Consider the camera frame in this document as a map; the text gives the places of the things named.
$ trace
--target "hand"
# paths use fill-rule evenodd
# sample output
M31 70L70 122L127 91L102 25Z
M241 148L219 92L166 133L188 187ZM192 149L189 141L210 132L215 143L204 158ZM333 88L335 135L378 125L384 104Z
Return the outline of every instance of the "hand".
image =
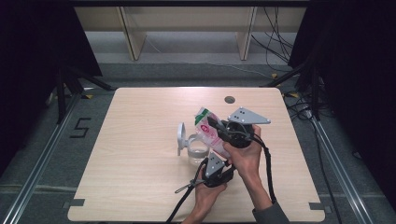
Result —
M202 171L198 174L198 179L202 179ZM209 214L210 209L218 196L227 188L227 184L222 184L214 188L208 188L205 184L198 184L195 187L195 206L192 212L182 223L201 223Z
M259 126L253 125L253 130L255 135L261 136L262 129ZM244 148L233 147L230 143L224 143L223 147L230 153L231 158L229 159L229 163L236 167L236 170L242 177L254 208L256 210L263 210L272 206L270 197L262 186L262 180L259 174L262 146L252 141L248 147Z
M259 126L253 125L253 130L256 135L261 136L262 129ZM224 142L223 147L231 155L229 163L236 167L242 178L250 175L259 176L260 155L262 154L262 146L259 143L252 141L248 147L237 148Z

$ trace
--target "metal frame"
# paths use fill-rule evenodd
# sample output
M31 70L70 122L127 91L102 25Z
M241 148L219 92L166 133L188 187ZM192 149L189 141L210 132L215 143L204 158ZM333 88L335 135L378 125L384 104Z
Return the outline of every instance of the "metal frame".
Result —
M306 111L306 113L309 118L312 116L311 111ZM332 146L332 142L324 131L321 122L313 117L312 123L318 130L318 137L321 141L321 144L323 145L323 150L327 156L327 159L329 160L330 166L332 167L335 176L337 176L338 182L340 183L340 186L343 189L343 192L345 193L353 212L355 213L357 220L359 223L364 224L374 223L362 197L358 193L358 190L349 177L346 168L344 167L343 163L341 163L337 152Z
M18 221L20 220L26 205L29 203L29 200L35 191L35 186L37 185L48 162L50 161L52 152L57 147L58 142L61 139L61 136L64 132L64 129L67 126L67 123L70 120L73 110L80 98L81 98L80 94L75 94L72 96L71 101L68 104L64 119L62 120L61 123L56 125L55 130L52 132L52 136L50 137L43 152L38 158L35 167L33 168L32 172L29 174L29 177L27 178L26 182L23 184L23 187L19 192L17 198L15 199L14 203L9 207L8 212L6 214L6 218L3 220L2 223L4 224L18 223Z

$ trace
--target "wire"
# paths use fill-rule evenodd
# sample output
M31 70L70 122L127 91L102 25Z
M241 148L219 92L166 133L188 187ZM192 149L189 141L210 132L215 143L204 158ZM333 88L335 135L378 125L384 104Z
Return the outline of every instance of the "wire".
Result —
M261 139L257 139L255 137L251 137L250 139L252 141L259 143L260 146L262 146L262 149L264 151L265 163L267 165L266 171L267 171L268 192L270 194L272 203L275 203L276 196L274 194L274 185L273 185L272 171L271 171L271 154L270 154L269 148L264 144L264 142Z
M283 93L283 95L284 95L284 98L283 98L283 100L284 100L284 102L285 102L285 105L286 105L286 108L288 109L288 110L291 110L292 112L293 112L293 114L291 114L290 115L290 118L291 118L291 120L294 120L294 119L296 119L296 118L299 118L299 119L301 119L301 120L308 120L308 119L310 119L310 117L308 117L304 112L306 111L306 110L311 110L312 109L312 106L311 106L311 99L310 99L310 97L311 97L311 94L310 93L308 93L308 94L304 94L304 93L300 93L300 92L298 92L299 93L299 95L301 95L301 97L299 97L299 100L297 100L297 102L294 104L294 105L288 105L287 103L286 103L286 100L285 100L285 96L288 94L288 93L290 93L290 92L297 92L297 91L288 91L288 92L284 92ZM327 117L327 118L335 118L335 115L332 113L332 111L329 111L330 110L330 106L329 106L329 104L326 102L326 99L325 100L323 100L323 99L321 99L320 98L320 102L318 102L318 112L319 112L319 114L320 115L322 115L322 116L324 116L324 117Z
M289 43L288 41L286 41L279 33L279 25L278 25L278 22L277 22L279 7L275 7L275 22L274 23L272 22L271 18L269 17L266 8L264 7L263 9L264 9L265 15L266 15L266 17L267 17L268 21L270 22L271 27L273 29L273 32L271 33L271 35L268 35L267 33L265 33L266 35L268 35L270 37L270 40L268 41L267 47L264 47L266 49L266 51L265 51L265 61L267 62L267 64L271 68L273 68L276 71L289 72L289 71L275 69L274 67L272 67L268 63L268 50L270 49L269 46L270 46L272 40L274 40L274 41L279 43L279 46L280 46L280 48L282 50L282 53L283 53L283 56L279 56L280 55L279 53L276 53L276 56L278 56L280 59L282 59L286 63L289 62L289 58L290 58L290 53L286 49L286 47L289 47L290 49L292 49L292 44Z

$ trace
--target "floor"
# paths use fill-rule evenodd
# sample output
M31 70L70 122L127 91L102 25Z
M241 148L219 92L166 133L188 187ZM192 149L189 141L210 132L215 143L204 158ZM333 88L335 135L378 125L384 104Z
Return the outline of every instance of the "floor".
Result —
M254 36L267 46L269 41L267 35L254 34ZM290 43L295 38L295 34L282 34L282 36ZM123 33L89 32L87 37L104 73L103 80L118 86L229 86L230 82L227 82L227 77L233 79L233 85L257 86L258 80L260 82L263 80L263 83L264 81L268 82L268 77L284 74L279 70L290 69L285 62L275 54L267 53L254 40L250 44L247 60L241 61L233 33L148 33L142 54L139 60L134 62L130 60ZM270 47L276 52L281 52L279 44L274 41ZM186 73L191 77L185 77L185 82L178 84L163 84L158 81L163 76L172 76L175 73L175 68L170 68L174 64L177 64L179 73ZM147 77L146 79L133 77L134 74L130 74L133 69L152 74L157 82L148 82ZM196 73L197 70L205 71L205 73L200 75ZM221 79L211 79L214 76L221 77ZM283 92L293 91L293 83L297 78L288 80L279 88ZM237 79L244 80L239 83L236 82ZM83 83L85 87L94 87L90 83ZM50 154L50 160L39 177L29 203L23 208L19 223L72 223L67 219L67 207L74 197L85 164L91 154L89 149L82 146L90 147L94 144L106 115L106 108L112 98L112 94L105 91L95 89L90 92L94 95L91 99L79 99L57 147ZM290 96L285 98L285 103L295 105L299 103L299 100L300 98ZM312 125L309 121L304 120L306 115L299 114L303 119L295 118L293 109L301 110L301 108L299 106L290 108L294 129L314 179L318 196L326 211L326 218L322 223L364 223L357 218L353 211L347 194L334 174L327 157L322 154L321 159L319 158ZM331 139L332 146L349 174L351 182L354 183L354 187L364 200L368 214L372 219L372 222L368 223L396 223L394 210L371 177L364 162L359 160L359 155L353 154L354 148L347 136L344 135L336 118L333 117L332 111L329 108L324 108L322 113L321 125ZM26 140L26 147L18 152L0 179L0 219L3 220L6 217L7 210L35 167L42 148L48 144L48 140L56 128L56 119L57 106L56 101L53 101L52 104L49 104L49 108L43 112L42 118L35 127L35 132L32 132L29 139ZM71 141L70 135L81 134L74 129L78 121L81 121L82 124L89 124L90 130L85 138ZM319 169L321 161L331 191L329 191L324 175Z

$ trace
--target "black cable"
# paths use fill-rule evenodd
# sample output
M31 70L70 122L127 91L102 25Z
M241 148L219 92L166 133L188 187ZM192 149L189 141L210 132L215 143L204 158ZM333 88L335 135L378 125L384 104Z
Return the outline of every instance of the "black cable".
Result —
M281 40L278 40L278 39L275 39L275 38L273 38L273 40L275 40L276 42L281 42ZM293 45L290 45L290 44L288 44L288 43L283 43L284 45L286 45L286 47L288 47L288 48L293 48Z
M272 32L270 38L271 38L271 39L274 39L273 36L274 36L274 34L276 34L277 39L279 40L279 44L280 44L281 50L282 50L282 52L283 52L283 55L284 55L284 57L286 58L285 51L287 52L287 54L288 54L289 57L290 57L290 55L289 55L289 52L286 50L286 48L285 48L285 46L284 46L284 44L283 44L283 42L282 42L282 40L283 40L283 41L286 41L286 40L285 40L285 39L280 35L280 33L279 33L279 25L277 24L277 15L278 15L278 11L279 11L279 8L276 7L276 8L275 8L275 14L276 14L275 23L272 23L272 20L270 19L269 15L268 15L268 13L267 13L267 10L266 10L266 8L264 7L265 15L266 15L266 17L267 17L268 21L270 22L271 27L272 27L272 29L273 29L273 32Z
M259 40L256 39L254 35L251 36L262 48L269 50L271 53L275 54L279 59L281 59L283 62L287 63L288 59L279 54L278 52L274 51L273 49L267 48L262 44Z
M266 165L267 165L267 182L268 182L268 191L270 194L270 198L272 203L276 202L276 196L274 194L274 186L273 186L273 181L272 181L272 172L271 172L271 154L270 154L270 150L269 148L264 144L264 142L262 141L262 139L259 137L259 139L255 138L255 137L251 137L251 140L257 142L260 144L260 146L262 146L263 150L264 150L264 155L265 155L265 161L266 161Z
M294 105L288 105L286 103L285 97L283 98L283 100L285 102L286 108L288 110L292 110L294 112L293 114L290 115L291 120L294 120L296 118L299 118L301 120L308 120L310 118L303 112L305 112L306 110L311 110L311 108L312 108L311 102L310 102L311 94L310 93L303 94L303 93L299 92L299 95L301 95L301 97L299 98L299 100ZM302 102L303 98L308 98L307 99L308 101L307 102ZM323 99L321 99L321 98L320 98L320 100L321 101L318 103L318 112L319 112L319 114L324 116L324 117L327 117L327 118L335 118L335 115L332 113L332 111L329 111L329 109L331 109L329 103L327 103L326 101L323 101ZM298 109L297 108L298 105L306 105L306 107L303 108L303 109Z
M269 49L269 48L270 48L271 40L273 39L273 34L274 34L274 33L271 34L271 38L270 38L270 40L268 41L267 47L266 47L265 49ZM272 68L272 69L274 69L274 70L276 70L276 71L279 71L279 72L289 72L289 71L286 71L286 70L274 68L273 66L271 66L271 64L268 63L268 50L265 51L265 61L267 62L268 66L269 66L270 68Z
M206 157L203 161L201 161L201 164L199 164L198 170L195 173L195 177L194 179L191 181L191 184L188 186L186 193L183 195L183 197L181 197L180 201L178 201L174 211L172 212L171 216L169 216L169 218L166 220L166 223L171 223L172 219L174 218L174 216L176 215L178 209L180 208L180 206L184 203L184 201L186 201L187 197L189 197L190 193L192 192L192 190L195 188L195 183L197 181L198 178L198 174L201 172L201 168L204 164L206 164L208 161L208 158Z

